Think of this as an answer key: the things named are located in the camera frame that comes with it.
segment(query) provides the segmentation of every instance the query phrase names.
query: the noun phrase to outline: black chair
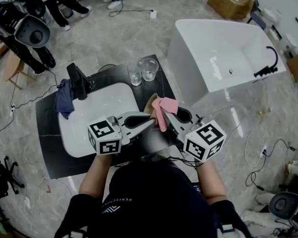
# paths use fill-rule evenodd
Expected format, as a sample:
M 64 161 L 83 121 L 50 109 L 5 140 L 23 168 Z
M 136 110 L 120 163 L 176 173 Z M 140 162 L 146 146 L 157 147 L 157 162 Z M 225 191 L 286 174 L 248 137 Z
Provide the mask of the black chair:
M 19 194 L 19 191 L 14 188 L 14 184 L 20 188 L 24 188 L 24 184 L 19 184 L 12 176 L 14 167 L 18 166 L 17 162 L 13 162 L 11 168 L 8 168 L 7 160 L 8 156 L 4 158 L 4 165 L 0 162 L 0 198 L 8 196 L 8 182 L 11 184 L 11 187 L 15 194 Z

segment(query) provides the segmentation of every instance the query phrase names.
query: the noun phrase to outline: sink basin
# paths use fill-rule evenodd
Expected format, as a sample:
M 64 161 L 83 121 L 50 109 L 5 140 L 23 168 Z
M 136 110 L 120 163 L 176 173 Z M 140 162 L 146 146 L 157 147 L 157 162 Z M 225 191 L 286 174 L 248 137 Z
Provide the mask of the sink basin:
M 208 93 L 285 71 L 278 57 L 277 72 L 255 78 L 254 73 L 275 62 L 267 46 L 273 44 L 255 25 L 181 19 L 175 23 L 167 59 L 184 102 L 193 105 Z
M 133 91 L 125 83 L 117 83 L 88 94 L 84 101 L 73 100 L 75 111 L 66 120 L 61 114 L 59 125 L 67 153 L 79 158 L 95 153 L 89 142 L 87 124 L 99 117 L 139 111 Z

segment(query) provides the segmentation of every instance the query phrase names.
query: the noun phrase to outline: drinking glass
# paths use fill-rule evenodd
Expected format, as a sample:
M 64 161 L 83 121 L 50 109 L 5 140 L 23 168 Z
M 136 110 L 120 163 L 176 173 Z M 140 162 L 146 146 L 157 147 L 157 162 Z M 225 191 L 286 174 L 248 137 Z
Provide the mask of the drinking glass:
M 127 71 L 130 77 L 130 82 L 134 86 L 141 84 L 141 69 L 136 62 L 127 65 Z
M 142 69 L 142 75 L 145 81 L 153 81 L 159 69 L 159 64 L 155 59 L 148 58 L 138 62 L 138 66 Z

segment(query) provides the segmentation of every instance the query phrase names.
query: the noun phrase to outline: tiled floor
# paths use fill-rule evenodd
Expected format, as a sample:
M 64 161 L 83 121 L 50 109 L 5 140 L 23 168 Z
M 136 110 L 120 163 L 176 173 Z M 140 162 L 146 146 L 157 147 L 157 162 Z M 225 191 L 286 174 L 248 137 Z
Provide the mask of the tiled floor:
M 123 12 L 111 18 L 103 0 L 80 1 L 93 6 L 91 15 L 85 19 L 77 15 L 72 17 L 69 32 L 54 25 L 47 45 L 57 62 L 53 72 L 58 82 L 68 78 L 66 66 L 71 62 L 75 62 L 86 75 L 91 75 L 108 63 L 120 64 L 156 54 L 176 97 L 181 100 L 165 60 L 172 28 L 181 18 L 220 19 L 207 5 L 207 0 L 124 0 L 125 9 L 156 9 L 155 20 L 151 20 L 146 12 Z M 13 92 L 13 86 L 2 81 L 3 68 L 4 59 L 0 62 L 0 128 L 11 120 L 9 102 Z M 18 83 L 24 89 L 16 89 L 13 103 L 19 105 L 35 98 L 54 84 L 53 76 L 48 72 L 35 77 L 37 81 L 31 82 L 19 76 Z M 259 116 L 259 111 L 268 107 L 272 111 Z M 243 91 L 226 96 L 224 101 L 204 98 L 196 108 L 205 116 L 204 121 L 215 119 L 228 136 L 233 132 L 214 160 L 226 184 L 229 199 L 238 213 L 242 213 L 252 207 L 255 195 L 260 193 L 253 186 L 245 186 L 247 175 L 254 170 L 244 159 L 246 139 L 251 134 L 246 156 L 252 165 L 257 162 L 263 145 L 266 144 L 270 152 L 278 138 L 290 141 L 298 148 L 298 90 L 289 75 L 283 73 L 248 85 Z M 237 120 L 233 119 L 232 113 L 236 113 Z M 234 130 L 240 122 L 239 129 Z M 178 152 L 171 147 L 165 154 L 176 155 Z M 53 237 L 84 175 L 58 180 L 44 178 L 48 174 L 39 144 L 34 103 L 17 110 L 14 122 L 0 133 L 0 160 L 5 155 L 19 162 L 15 175 L 26 184 L 19 195 L 14 195 L 11 190 L 8 197 L 0 200 L 11 224 L 33 238 Z M 273 156 L 257 175 L 257 184 L 276 190 L 284 179 L 285 164 L 297 157 L 298 152 L 287 151 L 282 143 L 278 143 Z M 197 180 L 194 169 L 177 164 L 190 179 Z M 108 181 L 114 172 L 115 168 L 111 168 Z

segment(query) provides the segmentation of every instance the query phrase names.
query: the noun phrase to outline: stool leg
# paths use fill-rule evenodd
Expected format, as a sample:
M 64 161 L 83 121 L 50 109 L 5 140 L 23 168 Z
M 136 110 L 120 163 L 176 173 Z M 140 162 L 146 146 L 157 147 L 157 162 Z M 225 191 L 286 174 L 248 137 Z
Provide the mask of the stool leg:
M 26 74 L 25 72 L 23 72 L 22 70 L 18 69 L 18 72 L 21 73 L 22 75 L 24 75 L 25 77 L 27 77 L 28 79 L 31 79 L 33 81 L 36 81 L 35 78 L 29 76 L 28 74 Z
M 12 83 L 12 85 L 14 85 L 17 89 L 22 90 L 21 87 L 19 87 L 16 83 L 14 83 L 11 79 L 9 79 L 9 81 Z

